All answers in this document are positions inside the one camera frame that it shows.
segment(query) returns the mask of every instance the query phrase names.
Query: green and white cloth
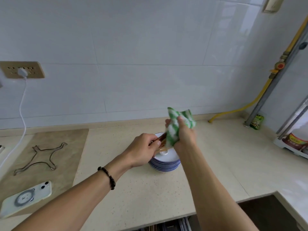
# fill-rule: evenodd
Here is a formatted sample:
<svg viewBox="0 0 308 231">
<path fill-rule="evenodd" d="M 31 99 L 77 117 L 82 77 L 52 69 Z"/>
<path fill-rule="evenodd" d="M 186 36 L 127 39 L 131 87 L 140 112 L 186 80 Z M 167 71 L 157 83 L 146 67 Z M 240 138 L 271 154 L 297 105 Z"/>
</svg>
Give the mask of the green and white cloth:
<svg viewBox="0 0 308 231">
<path fill-rule="evenodd" d="M 189 128 L 196 126 L 196 121 L 193 119 L 190 110 L 183 112 L 175 111 L 173 108 L 168 107 L 168 114 L 171 119 L 171 123 L 167 128 L 166 147 L 173 147 L 173 145 L 179 141 L 179 123 L 177 121 L 178 116 L 182 116 L 185 124 Z"/>
</svg>

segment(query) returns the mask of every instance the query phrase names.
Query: white cable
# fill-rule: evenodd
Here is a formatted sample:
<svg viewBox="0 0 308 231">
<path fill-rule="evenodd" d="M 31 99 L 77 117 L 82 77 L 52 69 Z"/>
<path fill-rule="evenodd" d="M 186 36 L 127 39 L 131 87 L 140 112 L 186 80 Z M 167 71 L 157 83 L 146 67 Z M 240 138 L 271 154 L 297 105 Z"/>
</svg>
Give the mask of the white cable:
<svg viewBox="0 0 308 231">
<path fill-rule="evenodd" d="M 24 126 L 24 131 L 23 131 L 23 134 L 21 136 L 21 139 L 19 140 L 19 142 L 16 144 L 16 146 L 10 151 L 10 153 L 6 156 L 6 158 L 2 161 L 1 165 L 0 165 L 0 168 L 2 167 L 2 165 L 4 164 L 4 162 L 7 160 L 7 158 L 9 158 L 9 156 L 11 155 L 11 153 L 13 151 L 15 151 L 15 149 L 21 144 L 21 141 L 23 140 L 24 136 L 25 136 L 25 133 L 26 133 L 26 124 L 25 124 L 25 120 L 23 119 L 23 116 L 21 114 L 21 104 L 22 104 L 22 101 L 23 101 L 23 98 L 25 97 L 25 93 L 26 93 L 26 88 L 27 88 L 27 75 L 26 74 L 25 76 L 23 74 L 20 74 L 18 73 L 19 75 L 23 76 L 24 79 L 25 79 L 25 89 L 23 90 L 23 94 L 22 94 L 22 97 L 21 97 L 21 101 L 20 101 L 20 105 L 19 105 L 19 115 L 21 117 L 21 120 L 22 120 L 22 123 L 23 123 L 23 126 Z"/>
</svg>

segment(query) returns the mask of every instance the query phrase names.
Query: left hand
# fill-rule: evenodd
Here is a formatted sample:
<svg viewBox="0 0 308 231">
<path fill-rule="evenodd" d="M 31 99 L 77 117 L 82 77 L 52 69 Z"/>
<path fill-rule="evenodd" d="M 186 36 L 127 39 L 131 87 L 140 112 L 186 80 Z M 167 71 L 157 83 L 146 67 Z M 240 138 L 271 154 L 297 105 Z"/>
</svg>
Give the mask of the left hand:
<svg viewBox="0 0 308 231">
<path fill-rule="evenodd" d="M 138 167 L 150 161 L 154 156 L 155 150 L 160 146 L 159 140 L 153 142 L 149 146 L 149 144 L 155 139 L 157 139 L 156 135 L 143 133 L 133 140 L 128 148 L 122 153 L 129 159 L 131 167 Z"/>
</svg>

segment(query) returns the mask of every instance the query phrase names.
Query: power cord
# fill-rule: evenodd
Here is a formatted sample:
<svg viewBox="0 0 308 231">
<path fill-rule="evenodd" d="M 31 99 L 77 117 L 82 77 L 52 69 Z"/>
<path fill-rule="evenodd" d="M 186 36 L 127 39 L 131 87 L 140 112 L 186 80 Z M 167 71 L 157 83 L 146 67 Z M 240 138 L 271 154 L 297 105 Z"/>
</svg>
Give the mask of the power cord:
<svg viewBox="0 0 308 231">
<path fill-rule="evenodd" d="M 21 97 L 21 101 L 20 101 L 20 105 L 19 105 L 19 115 L 21 117 L 21 120 L 22 120 L 22 123 L 23 123 L 23 126 L 24 126 L 24 131 L 23 131 L 23 134 L 21 136 L 21 139 L 19 140 L 19 142 L 16 144 L 16 146 L 9 152 L 9 154 L 6 156 L 6 158 L 2 161 L 1 165 L 0 165 L 0 168 L 2 167 L 2 165 L 4 164 L 4 162 L 7 160 L 7 158 L 9 158 L 9 156 L 11 155 L 11 153 L 13 151 L 15 151 L 15 149 L 21 144 L 25 134 L 26 134 L 26 124 L 25 124 L 25 120 L 23 119 L 23 116 L 22 116 L 22 113 L 21 113 L 21 105 L 22 105 L 22 102 L 23 102 L 23 99 L 25 97 L 25 93 L 26 93 L 26 88 L 27 88 L 27 76 L 28 76 L 28 72 L 23 69 L 23 68 L 18 68 L 18 75 L 22 76 L 24 79 L 25 79 L 25 89 L 23 90 L 23 94 L 22 94 L 22 97 Z"/>
</svg>

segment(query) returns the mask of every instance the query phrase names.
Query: phone case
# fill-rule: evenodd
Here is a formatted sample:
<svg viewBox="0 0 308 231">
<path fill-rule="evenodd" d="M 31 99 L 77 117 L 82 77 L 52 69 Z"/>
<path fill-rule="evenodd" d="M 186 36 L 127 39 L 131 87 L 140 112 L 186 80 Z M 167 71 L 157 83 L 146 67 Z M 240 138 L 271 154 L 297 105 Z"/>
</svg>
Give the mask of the phone case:
<svg viewBox="0 0 308 231">
<path fill-rule="evenodd" d="M 0 219 L 6 218 L 32 204 L 48 198 L 51 193 L 51 181 L 45 181 L 6 198 L 2 202 Z"/>
</svg>

